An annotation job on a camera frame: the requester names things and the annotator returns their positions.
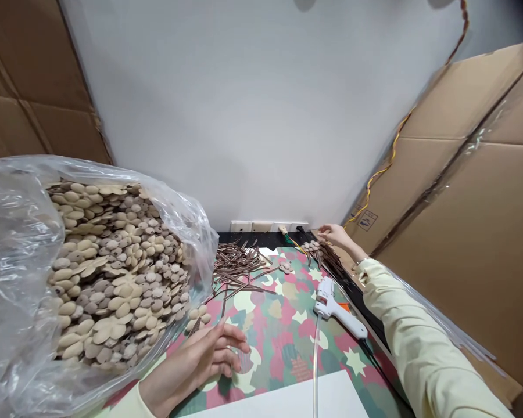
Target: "plastic bag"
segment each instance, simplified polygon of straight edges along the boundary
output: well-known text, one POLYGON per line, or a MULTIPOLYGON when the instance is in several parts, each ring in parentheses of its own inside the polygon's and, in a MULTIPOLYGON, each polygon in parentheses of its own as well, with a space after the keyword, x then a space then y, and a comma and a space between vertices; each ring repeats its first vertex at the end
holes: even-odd
POLYGON ((217 233, 202 206, 132 170, 59 156, 0 159, 0 417, 67 416, 87 410, 138 379, 183 330, 173 323, 122 376, 55 361, 60 326, 46 278, 64 242, 64 225, 44 185, 138 182, 162 220, 191 251, 192 305, 211 292, 217 233))

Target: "white paper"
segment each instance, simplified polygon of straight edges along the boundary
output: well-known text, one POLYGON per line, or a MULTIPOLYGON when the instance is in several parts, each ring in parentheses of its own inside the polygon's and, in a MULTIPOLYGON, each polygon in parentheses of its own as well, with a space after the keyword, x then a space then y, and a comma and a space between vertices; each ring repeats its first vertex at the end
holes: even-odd
MULTIPOLYGON (((193 418, 312 417, 313 380, 188 415, 193 418)), ((321 418, 368 418, 346 370, 318 378, 321 418)))

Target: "pink green camouflage pattern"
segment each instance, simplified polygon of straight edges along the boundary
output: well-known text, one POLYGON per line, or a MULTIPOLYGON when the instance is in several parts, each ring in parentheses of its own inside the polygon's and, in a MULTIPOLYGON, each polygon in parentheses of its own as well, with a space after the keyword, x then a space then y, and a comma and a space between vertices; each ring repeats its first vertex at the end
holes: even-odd
MULTIPOLYGON (((313 307, 317 286, 326 273, 320 272, 313 260, 308 267, 306 256, 295 248, 278 248, 268 257, 273 266, 286 260, 293 269, 288 275, 277 270, 256 280, 256 285, 276 294, 240 292, 226 305, 227 322, 244 331, 252 347, 249 355, 241 356, 242 371, 232 379, 223 376, 208 381, 182 402, 171 417, 183 417, 312 379, 317 319, 313 307)), ((337 288, 335 299, 346 302, 337 288)), ((222 305, 223 295, 208 303, 212 324, 220 318, 222 305)), ((184 340, 185 336, 180 335, 168 348, 167 355, 184 340)), ((372 337, 368 344, 384 372, 401 390, 389 359, 372 337)), ((389 389, 357 341, 335 318, 321 321, 318 346, 318 375, 346 370, 370 418, 413 416, 389 389)), ((135 383, 137 381, 113 396, 104 408, 117 404, 135 383)))

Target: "yellow sleeve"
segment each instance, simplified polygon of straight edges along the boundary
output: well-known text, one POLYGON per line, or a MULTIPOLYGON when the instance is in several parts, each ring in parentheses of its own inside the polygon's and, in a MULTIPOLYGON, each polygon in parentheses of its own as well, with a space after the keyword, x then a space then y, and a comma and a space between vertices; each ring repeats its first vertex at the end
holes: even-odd
POLYGON ((116 404, 110 411, 110 415, 117 418, 155 418, 147 406, 145 406, 139 394, 139 383, 116 404))
POLYGON ((512 414, 427 310, 378 261, 367 259, 364 303, 384 323, 401 384, 418 418, 512 414))

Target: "power outlet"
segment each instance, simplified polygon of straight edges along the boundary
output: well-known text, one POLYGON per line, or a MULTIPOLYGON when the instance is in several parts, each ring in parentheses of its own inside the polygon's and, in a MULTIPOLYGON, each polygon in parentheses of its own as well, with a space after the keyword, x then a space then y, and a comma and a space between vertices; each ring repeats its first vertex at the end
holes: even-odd
POLYGON ((252 224, 252 232, 271 232, 273 222, 254 221, 252 224))
POLYGON ((273 225, 271 226, 271 232, 280 232, 279 228, 284 226, 287 232, 291 231, 291 224, 288 224, 286 222, 273 222, 273 225))
POLYGON ((231 232, 252 232, 250 221, 231 221, 231 232))
POLYGON ((291 224, 291 228, 289 229, 289 232, 297 232, 296 227, 301 226, 304 228, 304 232, 308 233, 310 232, 310 224, 308 222, 293 222, 291 224))

